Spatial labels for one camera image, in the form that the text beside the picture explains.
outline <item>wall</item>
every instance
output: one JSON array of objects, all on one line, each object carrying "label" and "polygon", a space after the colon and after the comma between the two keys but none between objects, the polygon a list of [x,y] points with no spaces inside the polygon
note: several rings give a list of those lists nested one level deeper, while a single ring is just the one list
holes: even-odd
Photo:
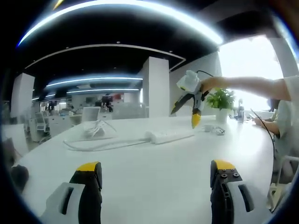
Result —
[{"label": "wall", "polygon": [[35,78],[25,73],[14,80],[10,116],[18,117],[30,111]]},{"label": "wall", "polygon": [[143,88],[143,103],[146,106],[149,106],[149,60],[147,60],[144,64],[140,72],[138,73],[138,77],[142,77],[142,88]]},{"label": "wall", "polygon": [[169,85],[168,60],[149,57],[150,118],[169,116]]},{"label": "wall", "polygon": [[[79,95],[72,95],[71,97],[71,102],[72,102],[72,105],[74,106],[75,109],[78,109],[80,107],[80,105],[82,104],[82,106],[85,106],[85,102],[86,102],[86,98],[87,97],[97,97],[98,100],[101,100],[103,96],[105,96],[106,94],[105,93],[102,93],[102,94],[79,94]],[[136,93],[136,98],[138,99],[138,102],[139,102],[139,92]],[[118,103],[118,102],[123,102],[122,99],[120,100],[114,100],[112,102],[112,105]]]},{"label": "wall", "polygon": [[136,92],[125,92],[123,101],[125,103],[139,103],[139,91]]},{"label": "wall", "polygon": [[32,106],[32,112],[34,113],[39,113],[40,112],[40,105],[39,105],[39,101],[35,101],[33,103],[33,106]]},{"label": "wall", "polygon": [[278,58],[284,78],[299,74],[297,62],[284,38],[269,38]]},{"label": "wall", "polygon": [[82,94],[82,95],[72,95],[71,102],[75,109],[78,109],[81,104],[84,104],[86,101],[86,97],[97,97],[98,99],[102,99],[102,96],[105,94]]},{"label": "wall", "polygon": [[[181,68],[169,74],[170,111],[172,110],[174,103],[184,93],[181,89],[177,87],[177,82],[185,74],[187,70],[192,70],[192,71],[203,70],[210,73],[213,76],[222,76],[218,52],[214,52],[205,57],[201,57],[193,62],[190,62],[189,64],[182,66]],[[209,76],[199,72],[198,77],[200,79],[205,79],[208,78]],[[193,106],[193,100],[189,100],[187,102],[187,105]],[[214,110],[212,110],[208,105],[205,104],[205,108],[202,112],[202,115],[211,115],[211,114],[214,114]]]}]

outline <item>cable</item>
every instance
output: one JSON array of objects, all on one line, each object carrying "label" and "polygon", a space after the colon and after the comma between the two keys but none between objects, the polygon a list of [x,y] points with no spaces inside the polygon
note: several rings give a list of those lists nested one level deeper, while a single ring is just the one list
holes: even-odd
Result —
[{"label": "cable", "polygon": [[[115,144],[120,144],[120,143],[129,143],[129,142],[134,142],[134,143],[123,145],[123,146],[111,147],[111,148],[103,148],[105,146],[110,146],[110,145],[115,145]],[[116,148],[140,145],[140,144],[144,144],[147,142],[150,142],[150,139],[119,140],[119,141],[115,141],[115,142],[109,142],[106,144],[96,145],[96,146],[93,146],[90,148],[80,148],[80,147],[72,146],[67,141],[64,140],[64,144],[66,144],[71,149],[74,149],[75,151],[83,151],[83,152],[85,152],[85,151],[105,151],[105,150],[111,150],[111,149],[116,149]]]},{"label": "cable", "polygon": [[270,138],[271,138],[271,141],[272,141],[272,145],[273,145],[273,157],[274,157],[274,153],[275,153],[275,146],[274,146],[274,140],[273,140],[273,138],[272,138],[272,135],[270,134],[270,132],[269,132],[269,130],[267,129],[267,127],[266,127],[266,125],[265,125],[265,123],[263,122],[263,120],[253,111],[253,109],[250,109],[255,115],[256,115],[256,117],[257,118],[259,118],[260,119],[260,121],[262,122],[262,124],[263,124],[263,126],[265,127],[265,129],[267,130],[267,132],[268,132],[268,134],[269,134],[269,136],[270,136]]},{"label": "cable", "polygon": [[206,71],[203,71],[203,70],[198,70],[196,73],[198,73],[198,72],[203,72],[203,73],[206,73],[207,75],[209,75],[209,76],[211,76],[211,77],[214,77],[214,76],[212,76],[210,73],[208,73],[208,72],[206,72]]},{"label": "cable", "polygon": [[266,126],[265,123],[263,122],[263,120],[262,120],[262,119],[261,119],[261,118],[260,118],[254,111],[253,111],[252,108],[251,108],[250,110],[256,115],[257,118],[260,119],[260,121],[262,122],[263,126],[265,127],[265,129],[267,130],[267,132],[268,132],[268,134],[269,134],[269,136],[270,136],[270,138],[271,138],[272,145],[273,145],[273,168],[272,168],[272,170],[274,170],[274,159],[275,159],[275,155],[274,155],[274,154],[275,154],[274,140],[273,140],[272,135],[270,134],[270,132],[269,132],[267,126]]}]

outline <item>white flower pot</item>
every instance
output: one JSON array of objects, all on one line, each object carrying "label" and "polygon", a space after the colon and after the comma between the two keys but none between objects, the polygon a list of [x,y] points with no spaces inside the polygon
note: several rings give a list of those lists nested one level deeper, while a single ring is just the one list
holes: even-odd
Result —
[{"label": "white flower pot", "polygon": [[216,111],[216,121],[219,123],[226,123],[228,119],[229,109],[217,109]]}]

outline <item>white table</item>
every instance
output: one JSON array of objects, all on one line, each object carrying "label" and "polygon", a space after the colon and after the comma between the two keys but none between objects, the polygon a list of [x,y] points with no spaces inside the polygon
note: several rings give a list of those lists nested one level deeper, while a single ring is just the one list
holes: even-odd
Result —
[{"label": "white table", "polygon": [[[108,121],[122,137],[143,137],[147,130],[191,129],[191,117]],[[201,130],[214,117],[203,117],[196,136],[163,145],[75,152],[63,140],[76,138],[82,125],[61,133],[20,160],[29,170],[23,198],[40,216],[46,199],[68,182],[80,165],[100,161],[103,175],[101,219],[110,224],[211,223],[210,164],[233,163],[243,180],[264,196],[269,190],[273,148],[265,130],[230,120],[224,136]]]}]

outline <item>black cable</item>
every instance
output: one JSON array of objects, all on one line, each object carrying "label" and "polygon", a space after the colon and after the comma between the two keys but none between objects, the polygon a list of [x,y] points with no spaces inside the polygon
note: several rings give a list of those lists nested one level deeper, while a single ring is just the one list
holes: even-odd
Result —
[{"label": "black cable", "polygon": [[268,128],[266,127],[265,123],[263,122],[263,120],[262,120],[262,119],[261,119],[261,118],[260,118],[254,111],[253,111],[252,108],[251,108],[250,110],[256,115],[257,118],[260,119],[260,121],[262,122],[263,126],[265,127],[265,129],[267,130],[267,132],[268,132],[268,134],[269,134],[269,136],[270,136],[270,138],[271,138],[272,145],[273,145],[273,168],[272,168],[272,173],[273,173],[273,170],[274,170],[274,160],[275,160],[275,155],[274,155],[274,154],[275,154],[274,140],[273,140],[272,135],[270,134]]},{"label": "black cable", "polygon": [[212,76],[210,73],[208,73],[208,72],[206,72],[206,71],[203,71],[203,70],[198,70],[196,73],[198,73],[198,72],[203,72],[203,73],[206,73],[207,75],[209,75],[209,76],[211,76],[211,77],[214,77],[214,76]]},{"label": "black cable", "polygon": [[272,138],[272,135],[270,134],[270,132],[269,132],[269,130],[267,129],[267,127],[266,127],[266,125],[265,125],[265,123],[263,122],[263,120],[253,111],[253,109],[250,109],[255,115],[256,115],[256,117],[257,118],[259,118],[260,120],[261,120],[261,122],[262,122],[262,124],[263,124],[263,126],[265,127],[265,129],[267,130],[267,132],[268,132],[268,134],[269,134],[269,136],[270,136],[270,138],[271,138],[271,141],[272,141],[272,145],[273,145],[273,157],[274,157],[274,153],[275,153],[275,146],[274,146],[274,140],[273,140],[273,138]]}]

